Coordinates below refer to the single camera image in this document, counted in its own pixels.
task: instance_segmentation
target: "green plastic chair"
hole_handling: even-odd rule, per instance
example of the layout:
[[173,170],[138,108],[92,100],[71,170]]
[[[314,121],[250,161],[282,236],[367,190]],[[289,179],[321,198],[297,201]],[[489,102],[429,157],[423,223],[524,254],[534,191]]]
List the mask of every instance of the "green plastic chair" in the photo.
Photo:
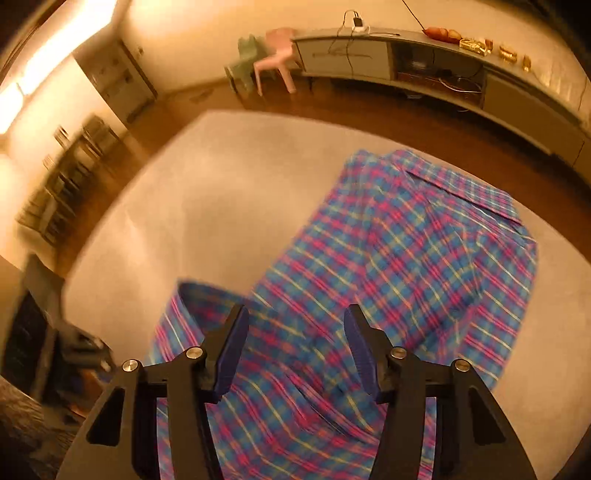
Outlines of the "green plastic chair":
[[240,60],[226,65],[224,70],[226,70],[226,76],[234,92],[238,93],[235,82],[238,79],[242,82],[246,91],[250,93],[254,89],[254,82],[251,76],[254,71],[252,64],[257,60],[265,58],[267,51],[254,35],[250,35],[248,38],[238,40],[238,54]]

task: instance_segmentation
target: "wooden floor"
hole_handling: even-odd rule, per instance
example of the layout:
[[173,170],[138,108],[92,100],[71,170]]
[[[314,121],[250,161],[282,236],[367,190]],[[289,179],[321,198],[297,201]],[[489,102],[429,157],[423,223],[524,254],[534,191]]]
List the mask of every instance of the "wooden floor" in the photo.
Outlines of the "wooden floor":
[[591,189],[559,159],[471,112],[438,100],[409,100],[402,92],[364,82],[317,80],[310,91],[296,78],[289,95],[280,81],[265,96],[236,96],[220,84],[160,99],[130,127],[105,158],[65,240],[56,271],[66,276],[90,234],[122,189],[184,126],[209,109],[254,110],[313,118],[372,134],[435,155],[506,190],[564,235],[591,261]]

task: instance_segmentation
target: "white rug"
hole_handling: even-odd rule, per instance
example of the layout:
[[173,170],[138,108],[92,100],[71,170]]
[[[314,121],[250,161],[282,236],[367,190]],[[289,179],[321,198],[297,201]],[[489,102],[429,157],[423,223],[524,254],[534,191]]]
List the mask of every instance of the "white rug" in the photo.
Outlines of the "white rug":
[[[142,359],[178,278],[247,295],[360,148],[384,154],[406,147],[287,116],[201,116],[96,228],[67,279],[66,319],[100,336],[117,360]],[[539,245],[538,274],[493,393],[538,478],[549,480],[591,423],[591,265],[516,205]]]

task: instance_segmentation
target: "cabinet door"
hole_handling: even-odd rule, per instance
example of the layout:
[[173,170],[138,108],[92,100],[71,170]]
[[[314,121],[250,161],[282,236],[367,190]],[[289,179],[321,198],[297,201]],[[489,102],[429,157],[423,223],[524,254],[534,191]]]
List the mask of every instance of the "cabinet door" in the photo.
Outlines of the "cabinet door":
[[529,135],[569,165],[574,164],[583,146],[577,125],[517,85],[491,74],[486,78],[483,108]]
[[346,37],[334,43],[333,40],[299,40],[297,47],[307,74],[391,79],[387,42]]
[[585,140],[574,169],[591,185],[591,140]]

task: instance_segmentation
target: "metal screw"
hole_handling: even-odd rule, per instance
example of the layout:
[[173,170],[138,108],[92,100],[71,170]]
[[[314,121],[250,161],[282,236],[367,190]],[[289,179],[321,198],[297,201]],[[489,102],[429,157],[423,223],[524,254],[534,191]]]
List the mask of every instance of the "metal screw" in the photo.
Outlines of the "metal screw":
[[456,368],[460,372],[467,372],[468,370],[470,370],[470,364],[465,360],[456,360]]
[[123,364],[123,370],[125,370],[126,372],[132,372],[134,371],[136,368],[138,368],[138,361],[137,360],[127,360],[124,364]]
[[188,358],[199,358],[203,355],[203,349],[199,348],[198,346],[194,346],[187,350],[185,355],[187,355]]
[[402,360],[403,358],[406,358],[406,350],[404,348],[402,348],[401,346],[395,346],[394,348],[392,348],[392,350],[390,350],[390,355],[393,358],[397,358],[398,360]]

